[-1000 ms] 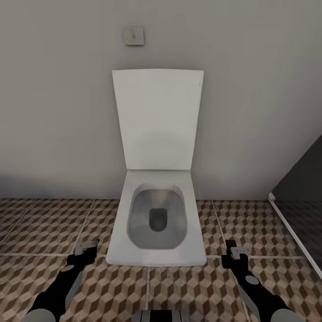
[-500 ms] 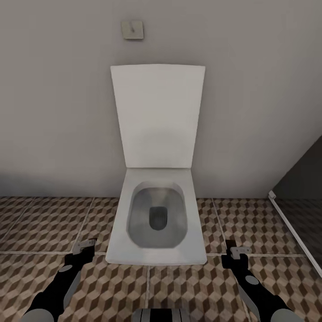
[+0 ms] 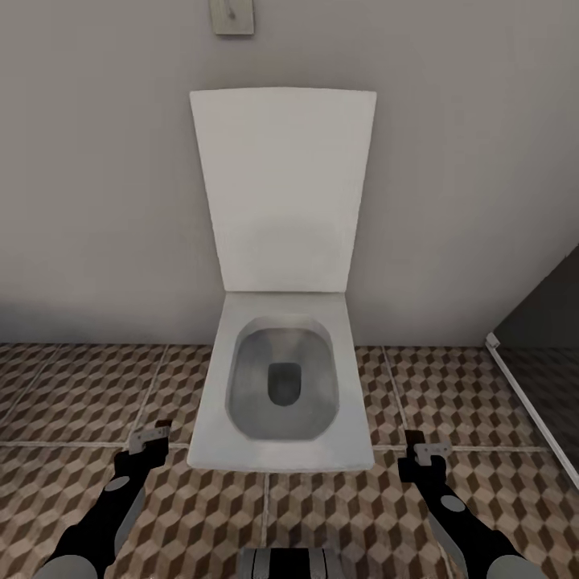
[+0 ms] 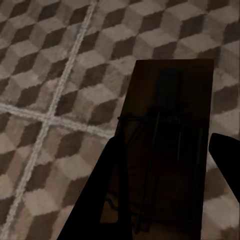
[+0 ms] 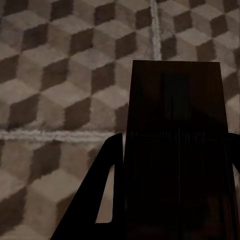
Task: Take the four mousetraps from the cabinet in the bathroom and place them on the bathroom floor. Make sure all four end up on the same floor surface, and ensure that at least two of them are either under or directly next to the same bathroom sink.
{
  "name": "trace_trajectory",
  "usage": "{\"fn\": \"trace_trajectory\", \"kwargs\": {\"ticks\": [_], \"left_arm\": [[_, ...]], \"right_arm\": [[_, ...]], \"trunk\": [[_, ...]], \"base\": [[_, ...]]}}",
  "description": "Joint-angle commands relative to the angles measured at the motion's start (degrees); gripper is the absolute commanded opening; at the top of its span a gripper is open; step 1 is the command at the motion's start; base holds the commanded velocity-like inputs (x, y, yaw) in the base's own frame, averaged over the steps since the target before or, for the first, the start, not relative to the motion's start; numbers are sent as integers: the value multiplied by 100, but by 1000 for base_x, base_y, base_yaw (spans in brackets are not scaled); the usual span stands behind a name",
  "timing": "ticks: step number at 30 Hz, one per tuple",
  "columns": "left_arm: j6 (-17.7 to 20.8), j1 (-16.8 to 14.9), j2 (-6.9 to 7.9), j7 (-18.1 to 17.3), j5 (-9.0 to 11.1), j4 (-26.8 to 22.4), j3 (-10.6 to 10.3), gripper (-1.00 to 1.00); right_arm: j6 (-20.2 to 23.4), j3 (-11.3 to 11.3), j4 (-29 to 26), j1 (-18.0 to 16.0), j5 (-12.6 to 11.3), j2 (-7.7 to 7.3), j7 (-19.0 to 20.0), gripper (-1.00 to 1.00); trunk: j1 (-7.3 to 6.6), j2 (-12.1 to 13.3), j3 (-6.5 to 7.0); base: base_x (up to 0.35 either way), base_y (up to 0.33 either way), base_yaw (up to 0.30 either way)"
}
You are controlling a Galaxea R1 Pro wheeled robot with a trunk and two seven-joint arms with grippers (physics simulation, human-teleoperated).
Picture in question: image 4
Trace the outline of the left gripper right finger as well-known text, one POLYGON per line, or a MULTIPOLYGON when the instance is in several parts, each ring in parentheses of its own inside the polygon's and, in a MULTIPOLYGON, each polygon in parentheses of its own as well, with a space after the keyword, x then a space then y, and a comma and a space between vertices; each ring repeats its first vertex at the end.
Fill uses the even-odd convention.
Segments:
POLYGON ((208 150, 240 203, 240 141, 212 133, 208 150))

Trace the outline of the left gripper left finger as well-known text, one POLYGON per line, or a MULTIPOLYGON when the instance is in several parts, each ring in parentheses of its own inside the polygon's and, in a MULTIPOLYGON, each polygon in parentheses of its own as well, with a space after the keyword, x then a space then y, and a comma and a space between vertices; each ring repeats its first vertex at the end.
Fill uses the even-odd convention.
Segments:
POLYGON ((57 240, 133 240, 125 134, 104 148, 57 240), (113 167, 118 164, 118 220, 100 223, 113 167))

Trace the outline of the mousetrap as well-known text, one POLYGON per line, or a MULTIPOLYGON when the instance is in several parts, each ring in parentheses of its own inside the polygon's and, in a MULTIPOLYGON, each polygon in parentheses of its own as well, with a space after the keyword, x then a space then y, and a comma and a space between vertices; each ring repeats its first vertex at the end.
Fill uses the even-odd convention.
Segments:
MULTIPOLYGON (((132 240, 201 240, 214 58, 137 60, 125 134, 132 240)), ((119 164, 99 223, 118 221, 119 164)))

